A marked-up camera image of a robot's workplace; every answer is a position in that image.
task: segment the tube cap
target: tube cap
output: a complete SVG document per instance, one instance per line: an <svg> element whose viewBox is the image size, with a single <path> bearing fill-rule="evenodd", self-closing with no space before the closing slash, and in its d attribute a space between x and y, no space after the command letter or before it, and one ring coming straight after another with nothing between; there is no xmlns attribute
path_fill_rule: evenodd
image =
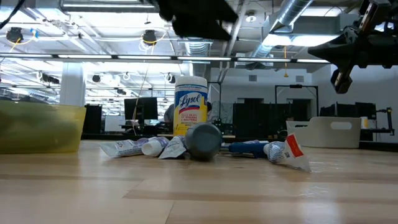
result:
<svg viewBox="0 0 398 224"><path fill-rule="evenodd" d="M147 156L157 157L162 150L162 145L158 141L149 141L142 146L142 153Z"/></svg>

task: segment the desk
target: desk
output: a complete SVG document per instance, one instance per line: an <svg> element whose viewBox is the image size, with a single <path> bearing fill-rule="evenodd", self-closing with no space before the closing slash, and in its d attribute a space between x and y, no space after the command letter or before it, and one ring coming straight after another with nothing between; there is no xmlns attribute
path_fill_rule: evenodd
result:
<svg viewBox="0 0 398 224"><path fill-rule="evenodd" d="M303 149L314 172L264 159L0 155L2 224L398 223L398 154Z"/></svg>

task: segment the white wall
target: white wall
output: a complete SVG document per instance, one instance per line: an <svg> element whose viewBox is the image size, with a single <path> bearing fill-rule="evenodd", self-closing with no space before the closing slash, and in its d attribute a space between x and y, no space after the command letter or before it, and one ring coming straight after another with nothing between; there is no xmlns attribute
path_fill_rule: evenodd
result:
<svg viewBox="0 0 398 224"><path fill-rule="evenodd" d="M375 103L377 110L391 107L392 126L398 127L398 67L384 69L381 66L368 66L366 69L355 67L351 72L353 83L344 95L336 94L331 83L330 76L336 69L334 65L327 65L313 73L312 81L319 86L320 107L330 106L336 101L345 104L355 102ZM387 115L377 114L379 128L388 128ZM381 141L398 142L398 136L381 134Z"/></svg>

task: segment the ductwork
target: ductwork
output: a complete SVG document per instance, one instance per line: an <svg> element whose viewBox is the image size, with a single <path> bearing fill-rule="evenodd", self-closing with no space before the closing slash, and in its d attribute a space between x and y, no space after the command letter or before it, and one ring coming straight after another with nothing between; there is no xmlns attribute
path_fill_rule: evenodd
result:
<svg viewBox="0 0 398 224"><path fill-rule="evenodd" d="M266 23L263 33L269 34L270 32L292 32L294 22L301 16L313 0L285 0L280 10L277 12L277 17L270 23ZM263 45L261 43L251 54L250 57L267 57L274 46ZM264 64L250 63L246 65L248 70L255 68L264 68Z"/></svg>
<svg viewBox="0 0 398 224"><path fill-rule="evenodd" d="M189 42L185 43L185 48L187 50L187 55L189 56L199 56L199 57L204 57L208 56L209 54L209 44L205 43L194 43L194 42ZM206 78L206 69L207 66L209 65L208 62L199 62L199 63L192 63L190 66L192 66L191 69L191 74L193 76L198 76L198 77L203 77Z"/></svg>

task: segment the ceiling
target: ceiling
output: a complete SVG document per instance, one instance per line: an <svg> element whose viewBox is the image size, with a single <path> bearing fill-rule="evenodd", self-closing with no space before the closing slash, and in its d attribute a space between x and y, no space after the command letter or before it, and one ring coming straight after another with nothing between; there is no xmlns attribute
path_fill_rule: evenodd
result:
<svg viewBox="0 0 398 224"><path fill-rule="evenodd" d="M64 4L85 4L90 0L64 0ZM307 8L302 17L317 16L321 17L337 17L344 10L352 9L358 1L338 1L338 0L315 0L309 8ZM238 1L228 1L232 8L237 9ZM246 6L246 11L252 11L256 17L254 22L246 21L247 16L242 19L242 23L238 29L239 40L233 45L231 53L250 55L256 47L262 42L262 28L266 17L277 13L280 9L282 1L250 1ZM0 21L5 20L11 13L15 5L14 1L3 1L0 10ZM116 55L186 55L184 39L176 36L170 23L162 20L158 13L152 11L141 12L124 12L123 9L115 12L114 9L105 12L106 8L101 9L102 12L92 12L93 9L84 10L65 10L54 7L25 7L19 11L2 30L0 30L0 52L13 53L40 53L40 54L116 54ZM24 35L23 45L14 46L13 43L6 39L6 32L11 27L21 27ZM145 30L155 30L158 42L153 48L148 48L142 43L142 34ZM223 51L224 42L210 42L210 51L208 55L220 56ZM307 54L307 48L304 46L288 45L286 48L273 48L271 51L273 57L288 58L311 58ZM1 78L7 80L7 84L14 85L47 85L42 83L38 78L39 72L58 78L62 81L62 63L54 61L37 61L5 58L1 62ZM218 72L214 72L218 64L212 66L212 78L217 76ZM289 68L308 69L313 65L292 65ZM273 66L262 70L258 73L266 73L267 71L279 71L284 69L285 65L275 63ZM145 87L152 88L173 88L174 85L165 81L165 75L171 73L175 76L189 75L190 65L188 63L117 63L117 62L85 62L85 72L88 75L87 86L104 87L114 85L109 80L116 80L120 87L131 86L140 87L144 81ZM147 73L147 78L143 80L143 76ZM238 84L242 82L242 78L246 72L243 69L238 70L230 68L231 75L226 79L228 83ZM107 80L106 82L94 83L93 75L100 75ZM36 93L43 93L51 96L52 103L58 101L59 89L37 89L35 91L26 89ZM127 96L136 96L137 93L129 91ZM144 91L141 96L154 95L150 91ZM159 97L162 108L159 110L163 113L165 108L173 102L173 91L155 93ZM102 103L110 107L117 114L116 108L122 103L110 103L109 99L123 99L119 97L116 90L90 90L86 93L87 102Z"/></svg>

